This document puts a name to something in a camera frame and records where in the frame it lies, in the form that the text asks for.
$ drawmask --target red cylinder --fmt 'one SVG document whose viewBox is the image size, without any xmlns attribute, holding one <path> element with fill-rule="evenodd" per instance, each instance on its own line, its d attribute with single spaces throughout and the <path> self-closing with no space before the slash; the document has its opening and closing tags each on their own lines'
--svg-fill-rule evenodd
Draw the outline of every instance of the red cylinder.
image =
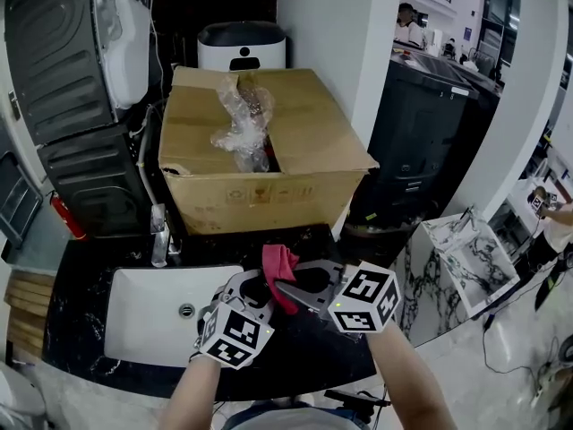
<svg viewBox="0 0 573 430">
<path fill-rule="evenodd" d="M 52 194 L 52 197 L 50 199 L 50 204 L 52 205 L 52 207 L 54 207 L 54 209 L 56 210 L 58 215 L 62 218 L 65 225 L 68 227 L 68 229 L 70 229 L 73 236 L 77 240 L 88 240 L 86 233 L 83 232 L 83 229 L 81 229 L 81 226 L 74 219 L 71 212 L 68 210 L 68 208 L 62 202 L 62 200 L 60 199 L 60 196 L 58 196 L 57 193 Z"/>
</svg>

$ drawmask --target plastic wrap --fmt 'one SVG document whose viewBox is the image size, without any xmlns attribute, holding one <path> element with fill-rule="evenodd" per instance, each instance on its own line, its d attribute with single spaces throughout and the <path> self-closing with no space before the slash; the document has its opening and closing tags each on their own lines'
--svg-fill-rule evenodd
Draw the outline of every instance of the plastic wrap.
<svg viewBox="0 0 573 430">
<path fill-rule="evenodd" d="M 221 82 L 218 98 L 232 118 L 230 131 L 218 131 L 211 143 L 235 154 L 241 172 L 268 172 L 269 159 L 264 146 L 267 124 L 275 105 L 270 92 L 252 83 L 241 83 L 237 89 L 231 78 Z"/>
</svg>

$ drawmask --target black pants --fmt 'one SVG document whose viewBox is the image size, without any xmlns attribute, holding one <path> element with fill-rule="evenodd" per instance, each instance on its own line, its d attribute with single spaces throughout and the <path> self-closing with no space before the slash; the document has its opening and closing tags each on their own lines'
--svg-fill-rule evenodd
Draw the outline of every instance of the black pants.
<svg viewBox="0 0 573 430">
<path fill-rule="evenodd" d="M 558 253 L 547 243 L 545 235 L 540 234 L 515 265 L 517 275 L 519 275 L 519 284 L 516 287 L 525 286 L 545 264 L 553 261 L 557 255 Z"/>
</svg>

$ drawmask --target red towel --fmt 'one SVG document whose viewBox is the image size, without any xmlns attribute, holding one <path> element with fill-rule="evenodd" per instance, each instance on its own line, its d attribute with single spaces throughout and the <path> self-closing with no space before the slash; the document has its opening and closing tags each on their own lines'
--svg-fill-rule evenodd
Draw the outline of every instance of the red towel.
<svg viewBox="0 0 573 430">
<path fill-rule="evenodd" d="M 262 271 L 269 284 L 270 292 L 288 315 L 298 312 L 298 306 L 285 297 L 275 285 L 276 280 L 296 282 L 292 269 L 298 263 L 298 256 L 291 254 L 285 245 L 262 246 Z"/>
</svg>

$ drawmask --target cardboard box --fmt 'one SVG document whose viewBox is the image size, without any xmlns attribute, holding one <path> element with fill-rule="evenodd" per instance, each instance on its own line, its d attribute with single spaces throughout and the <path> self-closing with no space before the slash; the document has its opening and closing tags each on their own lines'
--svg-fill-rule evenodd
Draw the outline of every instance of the cardboard box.
<svg viewBox="0 0 573 430">
<path fill-rule="evenodd" d="M 269 138 L 281 172 L 240 173 L 211 135 L 229 129 L 218 99 L 225 76 L 254 82 L 276 104 Z M 312 70 L 222 73 L 177 67 L 161 130 L 159 166 L 190 234 L 331 227 L 377 166 Z"/>
</svg>

